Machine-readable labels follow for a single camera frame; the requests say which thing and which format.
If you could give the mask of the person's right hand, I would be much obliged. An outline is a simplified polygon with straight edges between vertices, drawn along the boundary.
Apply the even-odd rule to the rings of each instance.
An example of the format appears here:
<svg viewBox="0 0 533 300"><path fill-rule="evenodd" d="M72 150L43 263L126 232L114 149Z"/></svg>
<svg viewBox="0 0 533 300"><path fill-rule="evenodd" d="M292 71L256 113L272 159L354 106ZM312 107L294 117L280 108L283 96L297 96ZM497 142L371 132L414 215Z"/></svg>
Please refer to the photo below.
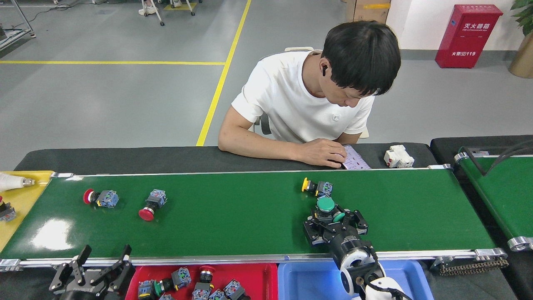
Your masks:
<svg viewBox="0 0 533 300"><path fill-rule="evenodd" d="M307 165L340 168L348 154L342 144L329 139L314 139L296 147L295 161Z"/></svg>

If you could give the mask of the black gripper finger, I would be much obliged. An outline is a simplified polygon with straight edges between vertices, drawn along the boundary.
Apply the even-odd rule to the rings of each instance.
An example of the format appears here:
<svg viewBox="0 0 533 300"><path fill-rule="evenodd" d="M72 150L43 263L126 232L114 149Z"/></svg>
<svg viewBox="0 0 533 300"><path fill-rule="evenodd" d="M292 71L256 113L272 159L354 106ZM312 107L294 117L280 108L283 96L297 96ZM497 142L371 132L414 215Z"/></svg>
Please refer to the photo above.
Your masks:
<svg viewBox="0 0 533 300"><path fill-rule="evenodd" d="M340 221L341 231L339 233L344 233L347 230L349 232L356 230L358 235L366 235L368 233L368 223L360 211L350 211L349 209L344 209L342 207L339 207L339 209L341 212L345 213L345 216Z"/></svg>
<svg viewBox="0 0 533 300"><path fill-rule="evenodd" d="M304 230L310 245L331 243L332 209L311 209L311 215L304 221Z"/></svg>
<svg viewBox="0 0 533 300"><path fill-rule="evenodd" d="M89 245L86 245L81 253L68 263L63 263L57 268L55 277L53 278L50 286L50 292L58 292L64 290L67 287L67 281L71 275L74 275L74 281L77 281L78 285L85 285L86 282L90 282L88 275L86 275L86 270L84 264L86 263L89 255L91 254L92 248Z"/></svg>
<svg viewBox="0 0 533 300"><path fill-rule="evenodd" d="M90 279L90 287L95 294L106 294L107 292L126 292L128 285L135 273L135 267L130 261L132 248L129 244L124 247L121 258L112 266L104 268L96 277Z"/></svg>

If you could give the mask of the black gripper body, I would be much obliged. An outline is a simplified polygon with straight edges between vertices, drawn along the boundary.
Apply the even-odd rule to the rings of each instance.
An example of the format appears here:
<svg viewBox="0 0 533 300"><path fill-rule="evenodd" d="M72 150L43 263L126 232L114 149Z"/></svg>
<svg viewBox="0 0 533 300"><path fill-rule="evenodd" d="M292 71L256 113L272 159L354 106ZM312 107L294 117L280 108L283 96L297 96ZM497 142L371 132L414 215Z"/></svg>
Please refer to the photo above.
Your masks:
<svg viewBox="0 0 533 300"><path fill-rule="evenodd" d="M77 281L69 283L65 292L60 296L61 300L104 300L108 293L109 284L105 281L97 285L86 282L85 285L78 285Z"/></svg>
<svg viewBox="0 0 533 300"><path fill-rule="evenodd" d="M371 258L371 243L362 240L352 226L336 226L333 232L327 232L327 244L336 264L352 264L356 260L368 263Z"/></svg>

